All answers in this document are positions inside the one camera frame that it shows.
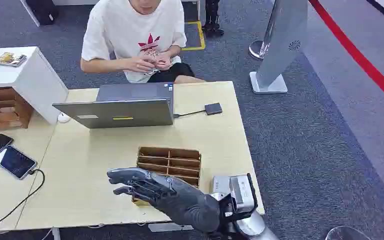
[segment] yellow floor marking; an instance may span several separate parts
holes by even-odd
[[[198,33],[199,33],[199,39],[201,42],[201,46],[184,47],[181,50],[182,51],[204,50],[205,49],[205,39],[204,39],[204,33],[203,33],[201,22],[200,21],[189,21],[189,22],[186,22],[186,24],[196,24],[196,26],[198,27]]]

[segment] silver stanchion base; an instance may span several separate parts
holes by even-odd
[[[249,78],[251,79],[252,91],[255,94],[285,94],[288,92],[286,87],[284,77],[280,74],[274,82],[272,82],[268,87],[261,87],[258,85],[257,72],[252,71],[249,73]]]
[[[325,240],[370,240],[370,238],[355,228],[337,226],[327,233]]]
[[[249,54],[251,55],[251,57],[261,61],[264,59],[263,56],[260,56],[260,50],[262,45],[263,40],[254,41],[249,45]]]

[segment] wooden organizer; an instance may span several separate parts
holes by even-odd
[[[136,165],[163,176],[182,179],[196,188],[200,184],[201,154],[197,150],[139,147]],[[149,205],[134,197],[131,201],[138,206]]]
[[[12,87],[0,87],[0,129],[29,126],[33,107]]]

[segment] robotic finger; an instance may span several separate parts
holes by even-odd
[[[143,194],[141,192],[138,192],[138,191],[136,191],[136,189],[134,187],[122,186],[122,187],[119,187],[119,188],[115,189],[112,192],[115,195],[127,194],[127,195],[133,196],[133,197],[135,197],[137,199],[141,199],[143,201],[149,202],[150,204],[154,203],[154,200],[152,199],[152,197],[153,197],[152,195],[149,196],[147,194]]]
[[[124,184],[135,188],[143,188],[155,193],[175,193],[170,178],[158,175],[138,167],[115,168],[106,175],[111,184]]]

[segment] light wood tabletop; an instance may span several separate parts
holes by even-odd
[[[51,140],[55,125],[49,124],[37,112],[33,113],[28,128],[0,131],[14,139],[13,146],[40,165]],[[0,219],[21,202],[31,190],[35,175],[18,180],[0,167]],[[0,223],[0,231],[14,230],[24,205]]]
[[[67,102],[94,101],[98,89],[70,90]],[[198,150],[202,154],[200,189],[208,193],[213,176],[251,173],[264,208],[233,83],[179,84],[174,112],[185,114],[220,102],[223,113],[176,119],[171,126],[88,129],[75,120],[58,123],[43,158],[43,188],[27,201],[17,230],[169,221],[150,206],[136,206],[128,195],[114,195],[111,168],[135,167],[139,147]],[[34,188],[40,184],[39,177]]]

